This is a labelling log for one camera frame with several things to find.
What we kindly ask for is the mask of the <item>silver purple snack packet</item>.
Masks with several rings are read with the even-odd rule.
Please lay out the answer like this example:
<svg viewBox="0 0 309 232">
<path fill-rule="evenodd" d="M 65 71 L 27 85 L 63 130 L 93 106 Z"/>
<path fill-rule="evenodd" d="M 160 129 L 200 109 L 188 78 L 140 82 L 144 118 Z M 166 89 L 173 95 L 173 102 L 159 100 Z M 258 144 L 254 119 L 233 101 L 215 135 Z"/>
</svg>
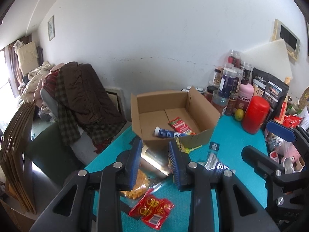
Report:
<svg viewBox="0 0 309 232">
<path fill-rule="evenodd" d="M 213 152 L 208 154 L 204 168 L 208 171 L 213 171 L 216 173 L 224 172 L 225 170 L 230 169 L 230 167 L 222 163 Z"/>
</svg>

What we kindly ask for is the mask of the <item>red snack packet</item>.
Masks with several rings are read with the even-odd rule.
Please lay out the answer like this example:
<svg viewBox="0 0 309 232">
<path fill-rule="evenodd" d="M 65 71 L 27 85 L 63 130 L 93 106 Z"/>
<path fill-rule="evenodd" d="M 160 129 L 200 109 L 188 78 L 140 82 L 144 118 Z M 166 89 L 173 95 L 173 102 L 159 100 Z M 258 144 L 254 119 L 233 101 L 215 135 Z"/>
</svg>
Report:
<svg viewBox="0 0 309 232">
<path fill-rule="evenodd" d="M 153 195 L 154 190 L 146 191 L 140 201 L 129 211 L 128 216 L 139 217 L 141 221 L 152 229 L 160 230 L 174 204 L 168 199 L 159 199 Z"/>
</svg>

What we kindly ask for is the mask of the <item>clear bag yellow crackers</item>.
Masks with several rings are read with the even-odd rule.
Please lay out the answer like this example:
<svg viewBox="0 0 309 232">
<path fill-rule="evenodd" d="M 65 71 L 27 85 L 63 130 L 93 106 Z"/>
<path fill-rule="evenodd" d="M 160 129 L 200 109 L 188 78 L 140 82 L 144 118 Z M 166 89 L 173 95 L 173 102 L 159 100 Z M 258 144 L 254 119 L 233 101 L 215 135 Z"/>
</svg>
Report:
<svg viewBox="0 0 309 232">
<path fill-rule="evenodd" d="M 121 191 L 121 196 L 131 200 L 136 200 L 148 191 L 151 185 L 153 185 L 154 179 L 148 177 L 142 170 L 138 170 L 136 184 L 131 191 Z"/>
</svg>

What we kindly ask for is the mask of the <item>red plastic canister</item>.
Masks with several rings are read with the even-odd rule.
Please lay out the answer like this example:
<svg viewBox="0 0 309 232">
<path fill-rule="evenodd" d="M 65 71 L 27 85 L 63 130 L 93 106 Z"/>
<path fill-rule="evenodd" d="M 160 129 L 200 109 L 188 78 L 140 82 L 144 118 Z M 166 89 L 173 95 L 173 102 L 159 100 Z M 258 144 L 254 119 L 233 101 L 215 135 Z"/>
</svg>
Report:
<svg viewBox="0 0 309 232">
<path fill-rule="evenodd" d="M 267 100 L 253 96 L 241 122 L 243 129 L 249 134 L 256 134 L 265 121 L 269 109 Z"/>
</svg>

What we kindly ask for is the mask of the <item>red green sachet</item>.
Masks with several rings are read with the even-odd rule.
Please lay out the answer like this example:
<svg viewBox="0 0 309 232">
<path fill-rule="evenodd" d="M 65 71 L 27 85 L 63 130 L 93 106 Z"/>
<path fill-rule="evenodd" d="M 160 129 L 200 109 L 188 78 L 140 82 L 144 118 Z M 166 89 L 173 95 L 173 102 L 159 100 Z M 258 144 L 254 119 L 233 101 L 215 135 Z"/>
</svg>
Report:
<svg viewBox="0 0 309 232">
<path fill-rule="evenodd" d="M 180 117 L 169 122 L 169 125 L 174 129 L 174 131 L 185 135 L 195 135 L 196 133 L 183 121 Z"/>
</svg>

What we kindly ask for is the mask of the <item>green lime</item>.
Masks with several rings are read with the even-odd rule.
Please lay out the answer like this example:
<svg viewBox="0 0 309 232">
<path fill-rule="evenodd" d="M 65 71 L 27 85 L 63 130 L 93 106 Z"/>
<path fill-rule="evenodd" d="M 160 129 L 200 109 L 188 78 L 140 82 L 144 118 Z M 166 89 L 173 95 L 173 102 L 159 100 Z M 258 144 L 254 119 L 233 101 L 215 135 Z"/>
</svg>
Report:
<svg viewBox="0 0 309 232">
<path fill-rule="evenodd" d="M 244 117 L 244 110 L 243 109 L 237 109 L 234 113 L 235 120 L 241 122 Z"/>
</svg>

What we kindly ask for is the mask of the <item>pink bottle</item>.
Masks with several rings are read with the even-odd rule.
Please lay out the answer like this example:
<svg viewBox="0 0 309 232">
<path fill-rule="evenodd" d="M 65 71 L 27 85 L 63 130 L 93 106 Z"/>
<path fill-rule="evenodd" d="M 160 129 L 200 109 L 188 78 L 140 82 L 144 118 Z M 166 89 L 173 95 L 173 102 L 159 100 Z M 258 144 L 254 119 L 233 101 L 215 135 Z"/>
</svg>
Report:
<svg viewBox="0 0 309 232">
<path fill-rule="evenodd" d="M 242 109 L 245 112 L 253 97 L 253 94 L 254 87 L 250 83 L 241 84 L 238 91 L 234 112 L 236 112 L 238 109 Z"/>
</svg>

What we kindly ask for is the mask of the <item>open cardboard box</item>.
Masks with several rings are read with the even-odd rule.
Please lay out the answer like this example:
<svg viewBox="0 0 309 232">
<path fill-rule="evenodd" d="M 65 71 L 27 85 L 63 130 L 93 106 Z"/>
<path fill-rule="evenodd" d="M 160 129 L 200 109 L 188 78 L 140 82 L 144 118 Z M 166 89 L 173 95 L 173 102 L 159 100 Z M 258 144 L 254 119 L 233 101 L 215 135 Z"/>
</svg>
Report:
<svg viewBox="0 0 309 232">
<path fill-rule="evenodd" d="M 154 149 L 168 147 L 170 138 L 154 135 L 156 127 L 173 128 L 169 122 L 180 117 L 196 133 L 181 137 L 187 148 L 206 145 L 213 134 L 221 114 L 194 87 L 185 91 L 158 91 L 131 95 L 132 130 L 145 145 Z"/>
</svg>

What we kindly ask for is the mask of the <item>jar with brown powder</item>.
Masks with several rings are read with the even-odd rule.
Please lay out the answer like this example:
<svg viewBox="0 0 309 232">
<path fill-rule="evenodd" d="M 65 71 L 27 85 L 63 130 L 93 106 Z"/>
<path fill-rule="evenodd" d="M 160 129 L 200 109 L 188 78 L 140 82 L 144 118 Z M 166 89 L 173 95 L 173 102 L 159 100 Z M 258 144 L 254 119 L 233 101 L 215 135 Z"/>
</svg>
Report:
<svg viewBox="0 0 309 232">
<path fill-rule="evenodd" d="M 218 112 L 223 116 L 226 112 L 229 98 L 224 98 L 219 96 L 219 90 L 213 92 L 211 104 L 218 110 Z"/>
</svg>

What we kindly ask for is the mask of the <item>tall jar dark blue label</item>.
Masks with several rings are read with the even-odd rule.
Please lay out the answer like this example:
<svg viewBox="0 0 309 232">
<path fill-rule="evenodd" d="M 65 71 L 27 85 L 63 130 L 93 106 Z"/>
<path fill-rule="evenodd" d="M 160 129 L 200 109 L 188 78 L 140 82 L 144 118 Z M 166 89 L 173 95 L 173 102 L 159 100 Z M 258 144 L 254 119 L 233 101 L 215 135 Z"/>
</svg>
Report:
<svg viewBox="0 0 309 232">
<path fill-rule="evenodd" d="M 220 97 L 229 98 L 232 92 L 237 72 L 230 68 L 223 69 L 221 83 L 219 85 L 218 94 Z"/>
</svg>

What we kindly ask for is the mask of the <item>tall jar with nuts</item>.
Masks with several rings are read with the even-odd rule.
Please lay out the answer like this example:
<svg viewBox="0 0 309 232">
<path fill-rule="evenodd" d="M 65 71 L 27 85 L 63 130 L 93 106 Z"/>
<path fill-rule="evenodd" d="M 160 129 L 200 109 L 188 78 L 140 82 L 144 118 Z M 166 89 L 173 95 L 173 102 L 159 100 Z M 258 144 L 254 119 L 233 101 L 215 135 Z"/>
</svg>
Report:
<svg viewBox="0 0 309 232">
<path fill-rule="evenodd" d="M 244 71 L 243 71 L 243 69 L 236 68 L 236 67 L 233 67 L 232 69 L 236 72 L 236 77 L 235 77 L 235 81 L 234 81 L 232 91 L 237 94 L 238 91 L 239 91 L 239 88 L 240 88 L 241 81 L 243 79 L 243 72 Z"/>
</svg>

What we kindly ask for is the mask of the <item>white foam board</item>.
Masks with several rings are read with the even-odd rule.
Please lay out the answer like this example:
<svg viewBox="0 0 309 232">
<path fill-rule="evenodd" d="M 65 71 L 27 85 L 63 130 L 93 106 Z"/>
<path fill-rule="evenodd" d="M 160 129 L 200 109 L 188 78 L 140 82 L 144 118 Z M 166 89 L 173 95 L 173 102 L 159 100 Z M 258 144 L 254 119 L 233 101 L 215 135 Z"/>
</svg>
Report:
<svg viewBox="0 0 309 232">
<path fill-rule="evenodd" d="M 293 78 L 288 52 L 283 39 L 245 51 L 241 54 L 241 59 L 250 63 L 256 69 L 274 75 L 283 82 L 285 78 Z"/>
</svg>

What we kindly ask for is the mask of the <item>brown jacket on chair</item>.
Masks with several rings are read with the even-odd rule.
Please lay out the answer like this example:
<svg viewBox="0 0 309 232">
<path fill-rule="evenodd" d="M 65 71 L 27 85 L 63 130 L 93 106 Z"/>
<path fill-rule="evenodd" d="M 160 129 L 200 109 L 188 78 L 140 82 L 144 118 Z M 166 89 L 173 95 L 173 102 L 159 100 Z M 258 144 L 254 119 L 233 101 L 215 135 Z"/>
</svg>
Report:
<svg viewBox="0 0 309 232">
<path fill-rule="evenodd" d="M 66 145 L 81 138 L 79 128 L 82 128 L 101 152 L 126 123 L 88 63 L 69 62 L 60 68 L 55 100 L 60 133 Z"/>
</svg>

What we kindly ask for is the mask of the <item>wood framed wall panel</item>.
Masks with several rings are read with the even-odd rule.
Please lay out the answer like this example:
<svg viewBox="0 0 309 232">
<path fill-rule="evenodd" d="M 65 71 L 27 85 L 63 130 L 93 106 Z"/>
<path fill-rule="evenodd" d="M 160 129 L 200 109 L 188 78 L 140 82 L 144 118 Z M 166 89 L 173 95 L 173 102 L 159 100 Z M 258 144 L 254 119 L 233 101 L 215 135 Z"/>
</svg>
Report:
<svg viewBox="0 0 309 232">
<path fill-rule="evenodd" d="M 298 60 L 300 52 L 300 39 L 280 20 L 275 19 L 272 41 L 283 39 L 289 56 Z"/>
</svg>

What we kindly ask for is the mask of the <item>small framed wall picture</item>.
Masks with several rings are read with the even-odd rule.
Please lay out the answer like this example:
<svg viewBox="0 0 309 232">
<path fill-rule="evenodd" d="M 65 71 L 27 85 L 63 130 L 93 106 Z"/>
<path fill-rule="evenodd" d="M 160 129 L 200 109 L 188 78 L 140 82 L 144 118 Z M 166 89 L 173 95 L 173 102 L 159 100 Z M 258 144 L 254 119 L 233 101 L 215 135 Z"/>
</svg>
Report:
<svg viewBox="0 0 309 232">
<path fill-rule="evenodd" d="M 49 41 L 55 37 L 54 16 L 52 16 L 48 21 L 48 37 Z"/>
</svg>

